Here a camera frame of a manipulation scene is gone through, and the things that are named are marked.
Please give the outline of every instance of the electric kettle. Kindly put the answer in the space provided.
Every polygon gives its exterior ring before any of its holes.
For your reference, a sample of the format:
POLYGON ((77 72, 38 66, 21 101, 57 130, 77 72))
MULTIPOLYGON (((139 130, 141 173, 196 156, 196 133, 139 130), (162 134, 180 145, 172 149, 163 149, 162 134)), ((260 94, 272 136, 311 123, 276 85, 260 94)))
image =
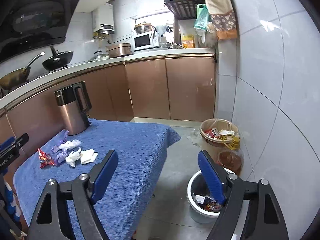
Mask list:
POLYGON ((92 108, 85 82, 69 85, 54 92, 68 135, 76 135, 91 124, 87 113, 92 108))

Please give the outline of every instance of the power cord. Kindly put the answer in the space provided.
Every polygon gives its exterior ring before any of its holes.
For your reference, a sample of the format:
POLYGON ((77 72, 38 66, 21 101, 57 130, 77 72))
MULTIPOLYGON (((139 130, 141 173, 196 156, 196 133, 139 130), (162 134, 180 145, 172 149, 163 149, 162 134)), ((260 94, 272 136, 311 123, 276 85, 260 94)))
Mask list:
MULTIPOLYGON (((132 37, 132 36, 130 36, 130 37, 128 37, 128 38, 125 38, 125 39, 122 39, 122 40, 119 40, 119 41, 124 41, 124 40, 130 39, 131 37, 132 37)), ((110 42, 110 41, 108 40, 108 43, 109 43, 109 44, 113 44, 113 43, 117 43, 117 42, 119 42, 119 41, 110 42)))

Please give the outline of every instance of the green plastic bag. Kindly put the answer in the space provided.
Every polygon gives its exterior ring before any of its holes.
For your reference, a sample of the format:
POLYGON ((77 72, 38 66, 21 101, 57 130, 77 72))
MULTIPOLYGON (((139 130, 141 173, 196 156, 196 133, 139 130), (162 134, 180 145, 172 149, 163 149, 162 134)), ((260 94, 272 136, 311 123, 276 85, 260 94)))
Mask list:
POLYGON ((205 5, 199 14, 199 17, 197 17, 194 25, 196 33, 201 36, 202 43, 205 43, 205 32, 207 30, 208 20, 209 11, 207 6, 205 5))

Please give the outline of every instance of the metal screw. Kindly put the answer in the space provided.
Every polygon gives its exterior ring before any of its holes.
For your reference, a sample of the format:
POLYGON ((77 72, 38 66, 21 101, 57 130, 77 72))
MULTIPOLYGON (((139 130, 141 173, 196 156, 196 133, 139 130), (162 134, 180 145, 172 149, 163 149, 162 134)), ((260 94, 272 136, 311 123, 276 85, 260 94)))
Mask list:
POLYGON ((81 179, 81 180, 86 180, 87 179, 87 177, 88 177, 88 174, 81 174, 80 176, 79 176, 79 179, 81 179))
POLYGON ((53 185, 53 184, 55 184, 56 183, 56 180, 55 179, 49 179, 49 181, 48 181, 48 184, 49 185, 53 185))
POLYGON ((266 179, 262 179, 260 182, 262 185, 269 185, 269 181, 267 181, 266 179))
POLYGON ((232 179, 232 180, 238 179, 238 176, 237 176, 236 174, 233 174, 233 173, 230 173, 230 174, 228 175, 228 177, 229 177, 229 179, 232 179))

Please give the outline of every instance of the towel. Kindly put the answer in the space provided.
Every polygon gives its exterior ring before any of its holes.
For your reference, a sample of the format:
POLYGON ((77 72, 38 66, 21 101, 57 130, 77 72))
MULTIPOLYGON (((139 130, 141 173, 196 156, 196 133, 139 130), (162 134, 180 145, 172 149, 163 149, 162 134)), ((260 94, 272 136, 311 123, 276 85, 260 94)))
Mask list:
MULTIPOLYGON (((80 140, 82 150, 95 149, 99 155, 94 163, 81 165, 78 160, 75 168, 63 163, 59 167, 41 170, 39 157, 34 154, 18 168, 13 182, 23 215, 30 224, 49 179, 55 178, 58 182, 74 180, 100 163, 109 150, 115 150, 119 158, 118 167, 103 199, 94 208, 110 240, 130 240, 151 199, 167 157, 167 148, 179 141, 180 136, 169 126, 161 124, 90 121, 92 124, 87 130, 68 136, 68 140, 80 140)), ((51 152, 64 133, 65 130, 61 131, 41 149, 51 152)), ((68 208, 76 239, 82 240, 72 201, 68 201, 68 208)))

